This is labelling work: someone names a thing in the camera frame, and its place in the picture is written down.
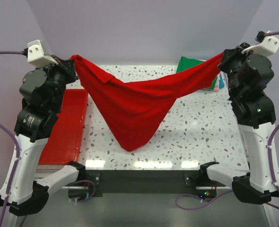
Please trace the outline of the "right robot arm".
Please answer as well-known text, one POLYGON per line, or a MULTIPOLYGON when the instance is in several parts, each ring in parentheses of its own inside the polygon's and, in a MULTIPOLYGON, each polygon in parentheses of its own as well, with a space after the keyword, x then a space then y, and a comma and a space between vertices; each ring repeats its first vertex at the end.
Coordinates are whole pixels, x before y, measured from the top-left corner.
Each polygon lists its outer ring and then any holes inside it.
POLYGON ((274 145, 275 108, 264 89, 273 79, 266 52, 242 43, 226 49, 219 69, 227 74, 232 111, 243 135, 250 169, 241 172, 213 161, 200 166, 194 183, 218 182, 232 189, 243 203, 264 204, 279 197, 279 166, 274 145))

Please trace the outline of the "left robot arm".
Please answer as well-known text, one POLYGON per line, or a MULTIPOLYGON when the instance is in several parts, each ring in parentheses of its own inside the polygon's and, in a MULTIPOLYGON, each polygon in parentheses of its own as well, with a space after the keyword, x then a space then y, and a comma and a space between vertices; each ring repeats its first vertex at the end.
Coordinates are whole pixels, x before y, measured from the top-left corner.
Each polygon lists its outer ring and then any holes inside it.
POLYGON ((25 74, 19 89, 23 99, 14 128, 15 149, 0 189, 0 207, 8 207, 17 217, 40 212, 56 191, 70 183, 82 185, 86 180, 85 166, 74 161, 43 179, 34 178, 42 151, 59 118, 66 85, 78 79, 73 59, 62 60, 55 55, 51 58, 52 63, 25 74))

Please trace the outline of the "red t shirt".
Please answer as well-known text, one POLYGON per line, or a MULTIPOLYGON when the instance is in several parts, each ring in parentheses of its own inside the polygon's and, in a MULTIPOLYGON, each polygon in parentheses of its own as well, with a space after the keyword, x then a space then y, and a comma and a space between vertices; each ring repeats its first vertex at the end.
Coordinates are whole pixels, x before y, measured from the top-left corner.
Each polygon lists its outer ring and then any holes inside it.
POLYGON ((123 82, 80 55, 75 70, 119 145, 131 152, 149 142, 178 98, 210 87, 220 53, 187 70, 158 79, 123 82))

